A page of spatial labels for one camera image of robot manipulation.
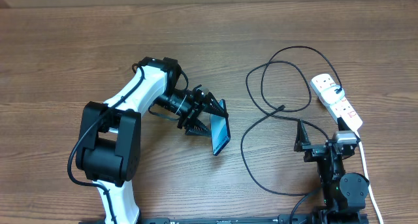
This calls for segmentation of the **Galaxy S24 smartphone blue screen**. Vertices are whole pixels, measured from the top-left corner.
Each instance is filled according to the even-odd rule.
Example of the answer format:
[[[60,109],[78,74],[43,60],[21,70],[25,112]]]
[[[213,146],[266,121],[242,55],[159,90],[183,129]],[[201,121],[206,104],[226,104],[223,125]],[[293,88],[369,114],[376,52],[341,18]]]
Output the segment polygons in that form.
[[[217,156],[231,140],[229,117],[210,114],[210,126],[212,153]]]

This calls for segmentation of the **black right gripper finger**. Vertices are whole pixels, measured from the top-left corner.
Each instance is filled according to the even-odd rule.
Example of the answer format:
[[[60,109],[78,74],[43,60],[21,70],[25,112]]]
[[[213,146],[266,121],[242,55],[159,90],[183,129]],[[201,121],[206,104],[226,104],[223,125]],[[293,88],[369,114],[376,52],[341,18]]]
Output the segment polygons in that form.
[[[295,138],[294,151],[303,152],[308,149],[310,145],[310,140],[308,138],[307,131],[304,127],[302,120],[297,121],[297,134]]]
[[[356,138],[356,142],[360,142],[360,137],[356,134],[356,132],[349,128],[348,124],[344,121],[342,117],[337,118],[338,129],[340,131],[350,131],[354,134]]]

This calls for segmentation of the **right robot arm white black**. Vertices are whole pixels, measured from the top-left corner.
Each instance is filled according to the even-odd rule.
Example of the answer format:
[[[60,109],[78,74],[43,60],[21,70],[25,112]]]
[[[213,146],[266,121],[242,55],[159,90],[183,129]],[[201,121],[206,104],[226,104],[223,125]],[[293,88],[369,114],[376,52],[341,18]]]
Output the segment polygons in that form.
[[[304,153],[305,162],[317,164],[324,206],[315,207],[303,223],[368,223],[365,208],[370,181],[364,175],[347,173],[343,160],[355,155],[360,138],[342,118],[338,130],[324,144],[311,144],[302,121],[297,124],[294,150]]]

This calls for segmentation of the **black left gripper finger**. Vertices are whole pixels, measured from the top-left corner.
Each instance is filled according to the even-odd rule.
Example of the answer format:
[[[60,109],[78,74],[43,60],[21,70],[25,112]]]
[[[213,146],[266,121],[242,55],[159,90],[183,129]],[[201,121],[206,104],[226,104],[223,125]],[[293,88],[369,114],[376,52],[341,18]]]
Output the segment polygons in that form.
[[[185,134],[188,136],[211,137],[211,130],[199,119],[192,119],[185,128]]]
[[[204,112],[224,118],[229,117],[227,111],[217,102],[211,92],[204,97]]]

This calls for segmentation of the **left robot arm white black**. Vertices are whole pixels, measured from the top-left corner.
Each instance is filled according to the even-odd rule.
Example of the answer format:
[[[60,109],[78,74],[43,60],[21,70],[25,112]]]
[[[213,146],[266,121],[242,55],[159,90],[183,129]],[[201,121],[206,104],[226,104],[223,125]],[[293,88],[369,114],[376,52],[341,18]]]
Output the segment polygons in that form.
[[[153,105],[175,114],[173,120],[186,135],[210,138],[215,156],[231,140],[225,100],[202,86],[176,88],[185,74],[177,60],[145,57],[132,70],[134,77],[115,96],[84,107],[78,141],[67,162],[73,183],[100,192],[102,223],[141,222],[132,179],[140,161],[141,120]]]

